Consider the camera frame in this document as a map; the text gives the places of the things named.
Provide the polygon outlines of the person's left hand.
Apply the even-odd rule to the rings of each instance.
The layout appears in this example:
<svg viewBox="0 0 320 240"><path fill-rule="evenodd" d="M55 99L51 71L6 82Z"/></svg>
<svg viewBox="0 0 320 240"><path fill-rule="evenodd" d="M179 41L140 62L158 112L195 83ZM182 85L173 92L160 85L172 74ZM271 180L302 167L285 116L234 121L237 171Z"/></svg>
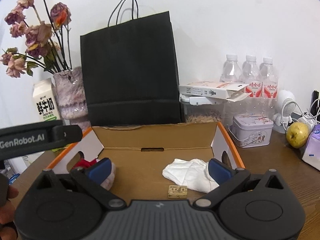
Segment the person's left hand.
<svg viewBox="0 0 320 240"><path fill-rule="evenodd" d="M12 186L8 188L7 201L4 206L1 207L0 223L2 225L14 221L15 207L10 201L18 196L18 190Z"/></svg>

